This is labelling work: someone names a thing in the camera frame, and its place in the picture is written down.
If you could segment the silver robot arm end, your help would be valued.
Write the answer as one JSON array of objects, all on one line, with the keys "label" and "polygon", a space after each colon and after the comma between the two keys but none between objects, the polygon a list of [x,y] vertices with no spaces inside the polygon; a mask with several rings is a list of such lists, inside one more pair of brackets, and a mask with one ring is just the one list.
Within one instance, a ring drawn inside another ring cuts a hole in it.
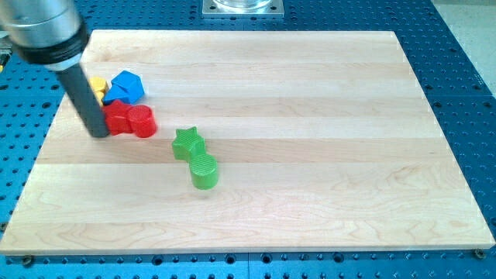
[{"label": "silver robot arm end", "polygon": [[88,44],[88,30],[71,0],[1,0],[1,27],[23,60],[52,71],[78,64]]}]

